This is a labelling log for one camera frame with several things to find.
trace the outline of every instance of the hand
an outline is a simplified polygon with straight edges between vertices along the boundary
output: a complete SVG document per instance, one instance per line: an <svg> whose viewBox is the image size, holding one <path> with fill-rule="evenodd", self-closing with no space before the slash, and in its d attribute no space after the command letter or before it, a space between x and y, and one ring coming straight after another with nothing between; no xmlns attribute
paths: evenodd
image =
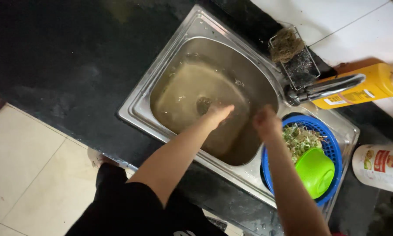
<svg viewBox="0 0 393 236"><path fill-rule="evenodd" d="M221 121L225 120L234 110L234 105L221 106L220 104L211 104L208 111L203 117L212 125L212 129L216 129Z"/></svg>
<svg viewBox="0 0 393 236"><path fill-rule="evenodd" d="M266 105L258 111L253 117L253 126L265 144L282 139L282 122L271 105Z"/></svg>

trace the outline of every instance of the black countertop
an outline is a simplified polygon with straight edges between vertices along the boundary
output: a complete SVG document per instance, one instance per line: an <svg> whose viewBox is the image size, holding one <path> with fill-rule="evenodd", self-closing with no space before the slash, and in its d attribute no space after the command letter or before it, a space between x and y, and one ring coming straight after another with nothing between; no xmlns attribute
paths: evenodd
<svg viewBox="0 0 393 236"><path fill-rule="evenodd" d="M265 53L261 41L280 28L249 0L0 1L0 94L89 147L139 167L162 144L121 121L116 112L195 3ZM339 111L352 118L357 107ZM359 124L381 135L379 124L387 119ZM360 184L350 173L339 199L361 197L357 186L351 187L351 182ZM198 163L178 188L239 227L260 235L282 232L275 209ZM339 199L335 208L346 207ZM374 205L364 207L373 211ZM338 211L333 228L366 232L341 220L348 214Z"/></svg>

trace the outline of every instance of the sink rim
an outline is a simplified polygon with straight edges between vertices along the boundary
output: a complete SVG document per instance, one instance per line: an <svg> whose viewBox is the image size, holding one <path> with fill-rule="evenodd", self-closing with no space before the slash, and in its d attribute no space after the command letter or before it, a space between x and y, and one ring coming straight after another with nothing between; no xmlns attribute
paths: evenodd
<svg viewBox="0 0 393 236"><path fill-rule="evenodd" d="M196 20L201 20L203 22L202 24L197 22L197 25L207 25L212 27L212 29L210 28L208 31L196 30L195 32L191 32L189 29ZM207 32L211 31L215 31L216 33L216 37L214 39L210 38L213 34L207 34ZM174 137L176 134L160 124L153 116L150 109L149 97L152 89L158 82L160 75L164 72L164 69L175 56L176 52L186 41L196 37L205 37L207 39L223 43L240 52L249 61L251 61L265 75L265 78L268 79L269 83L272 85L275 93L277 94L277 115L279 117L283 117L284 115L291 112L299 111L304 114L313 115L321 121L323 120L318 117L319 114L321 114L321 116L331 116L337 118L339 123L346 123L349 126L348 130L351 130L351 133L346 135L349 137L349 139L346 139L347 137L342 138L346 143L348 143L345 144L348 148L344 148L342 151L344 156L344 170L340 184L336 194L321 209L326 221L329 220L330 213L332 212L333 206L335 204L335 199L338 195L342 180L345 177L347 166L349 165L350 156L353 152L353 146L356 144L359 136L359 129L356 126L353 126L341 115L333 111L315 111L315 107L306 108L313 105L312 103L308 103L296 108L291 107L288 103L286 103L283 97L283 84L287 82L284 80L284 76L280 73L280 70L277 69L277 67L269 59L264 57L260 52L251 47L245 40L241 39L227 26L222 24L217 18L215 18L209 12L206 12L198 5L195 5L194 8L192 8L183 23L179 26L178 30L174 33L172 38L168 41L147 72L143 75L142 79L136 85L131 94L129 94L125 103L118 110L118 115L122 119L128 121L129 123L162 142L168 142L172 137ZM256 155L251 159L251 161L241 166L232 166L226 164L204 152L203 150L200 150L195 160L221 175L223 178L226 178L230 182L239 186L241 189L246 190L258 199L276 208L275 199L272 193L267 189L260 179L259 168L261 163L261 148L262 145L260 145Z"/></svg>

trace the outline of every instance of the blue plastic basket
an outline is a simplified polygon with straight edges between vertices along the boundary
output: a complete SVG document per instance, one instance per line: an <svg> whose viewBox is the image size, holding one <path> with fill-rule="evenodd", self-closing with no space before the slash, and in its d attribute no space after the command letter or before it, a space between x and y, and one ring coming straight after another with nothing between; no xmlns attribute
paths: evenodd
<svg viewBox="0 0 393 236"><path fill-rule="evenodd" d="M282 121L282 126L290 125L291 123L297 123L300 125L304 125L309 130L314 130L320 132L321 135L327 136L325 141L322 141L322 148L325 152L326 156L332 159L335 164L335 176L332 179L332 182L328 188L328 190L319 198L315 199L318 206L322 206L335 194L336 189L338 188L339 182L342 176L342 155L339 149L338 142L336 141L335 136L332 134L330 129L320 120L308 116L308 115L296 115L289 117ZM265 176L265 180L267 182L268 188L271 190L272 194L274 194L274 189L272 185L271 174L269 172L269 164L268 164L268 153L265 147L262 148L262 169L263 175Z"/></svg>

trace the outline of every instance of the faucet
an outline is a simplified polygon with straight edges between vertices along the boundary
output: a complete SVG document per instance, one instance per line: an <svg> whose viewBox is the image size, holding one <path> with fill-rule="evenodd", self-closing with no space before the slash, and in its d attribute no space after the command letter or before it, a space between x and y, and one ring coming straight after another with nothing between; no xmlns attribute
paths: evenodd
<svg viewBox="0 0 393 236"><path fill-rule="evenodd" d="M290 105L298 106L304 102L313 101L353 88L364 82L365 77L364 74L353 74L325 82L314 83L300 90L295 90L291 85L287 85L284 88L285 98Z"/></svg>

